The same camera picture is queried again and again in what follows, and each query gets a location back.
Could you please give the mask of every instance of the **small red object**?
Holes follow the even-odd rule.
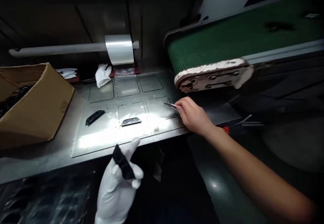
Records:
[[[224,127],[223,127],[223,130],[225,130],[225,132],[226,132],[227,134],[229,134],[229,131],[230,131],[230,130],[229,130],[229,128],[228,128],[227,126],[224,126]]]

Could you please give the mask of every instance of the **dark wall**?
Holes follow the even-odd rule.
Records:
[[[106,52],[11,60],[10,48],[104,42],[104,35],[131,33],[143,69],[164,64],[162,37],[179,27],[195,0],[0,0],[1,65],[49,61],[55,67],[97,66]]]

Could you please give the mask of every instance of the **cardboard box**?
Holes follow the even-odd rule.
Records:
[[[19,87],[30,85],[0,119],[0,149],[53,139],[74,92],[49,63],[0,67],[0,102]]]

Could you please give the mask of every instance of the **white cloth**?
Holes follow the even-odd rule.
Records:
[[[56,69],[56,71],[64,77],[64,79],[70,79],[77,76],[76,68],[62,68]]]
[[[111,78],[109,77],[111,73],[111,66],[109,66],[108,68],[107,66],[108,64],[100,64],[98,66],[98,70],[96,72],[96,82],[98,88],[105,85],[107,82],[111,80]]]
[[[135,138],[131,143],[120,147],[121,152],[131,165],[136,179],[125,180],[122,170],[113,158],[106,167],[100,183],[94,224],[122,224],[126,221],[136,190],[144,177],[142,169],[130,162],[139,143],[140,139]]]

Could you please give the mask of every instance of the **human hand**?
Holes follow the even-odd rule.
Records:
[[[192,132],[206,136],[215,126],[202,107],[199,107],[190,97],[184,97],[175,103],[184,125]]]
[[[113,158],[106,167],[98,193],[95,224],[122,224],[125,222],[128,211],[133,204],[136,190],[144,177],[142,169],[130,162],[139,143],[140,139],[135,138],[129,144],[120,147],[121,152],[133,169],[135,179],[125,180],[122,170]]]

